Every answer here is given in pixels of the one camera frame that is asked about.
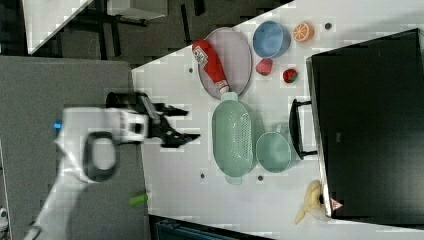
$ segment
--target green object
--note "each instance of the green object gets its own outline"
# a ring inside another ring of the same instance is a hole
[[[291,146],[281,134],[282,127],[283,125],[279,124],[276,132],[264,133],[256,143],[256,156],[259,163],[273,173],[286,170],[293,158]]]
[[[240,185],[241,177],[257,163],[255,143],[264,132],[263,124],[236,93],[224,93],[221,101],[212,116],[213,154],[227,182]]]
[[[146,202],[149,199],[147,194],[143,194],[137,197],[130,198],[130,206],[135,207],[138,206],[144,202]]]
[[[297,73],[296,73],[295,75],[293,75],[293,76],[289,79],[289,81],[290,81],[290,83],[293,83],[296,79],[297,79]]]

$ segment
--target green colander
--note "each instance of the green colander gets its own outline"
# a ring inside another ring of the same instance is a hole
[[[256,163],[256,141],[264,128],[260,116],[236,93],[221,96],[212,116],[213,154],[228,183],[240,185]]]

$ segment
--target white plate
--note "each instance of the white plate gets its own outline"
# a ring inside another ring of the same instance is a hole
[[[252,72],[252,55],[246,39],[231,28],[218,28],[206,40],[213,46],[221,61],[230,91],[240,95],[249,83]],[[205,90],[212,97],[221,99],[221,93],[212,79],[199,65],[198,68]]]

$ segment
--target white table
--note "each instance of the white table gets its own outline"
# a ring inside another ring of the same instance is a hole
[[[93,0],[22,0],[28,54],[33,54]]]
[[[107,0],[107,13],[140,20],[168,15],[168,0]]]
[[[424,1],[296,0],[234,29],[251,45],[254,30],[266,20],[277,21],[290,30],[309,20],[316,34],[308,46],[293,41],[288,52],[274,60],[270,76],[261,76],[252,68],[251,85],[241,101],[261,113],[269,131],[275,124],[288,121],[295,97],[309,99],[306,58],[416,27],[424,29]],[[333,24],[330,31],[324,29],[327,22]],[[253,49],[252,54],[256,65],[260,58]],[[287,67],[295,67],[299,72],[298,80],[290,85],[281,81]],[[424,238],[424,232],[410,229],[338,220],[323,223],[311,216],[295,226],[306,187],[320,177],[316,156],[307,157],[281,174],[268,173],[258,164],[243,178],[241,186],[226,183],[212,154],[211,117],[219,101],[202,88],[191,47],[133,70],[133,79],[136,89],[146,92],[153,101],[190,111],[187,117],[173,118],[174,127],[202,134],[200,139],[178,150],[160,149],[158,141],[142,146],[146,187],[151,195],[150,214],[273,239]],[[305,150],[314,150],[311,109],[302,109]],[[205,179],[200,178],[201,173],[206,175]],[[263,182],[257,180],[258,175],[264,175]]]

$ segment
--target orange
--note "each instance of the orange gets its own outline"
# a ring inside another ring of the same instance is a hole
[[[293,37],[298,42],[307,42],[314,36],[314,28],[310,23],[303,22],[294,29]]]

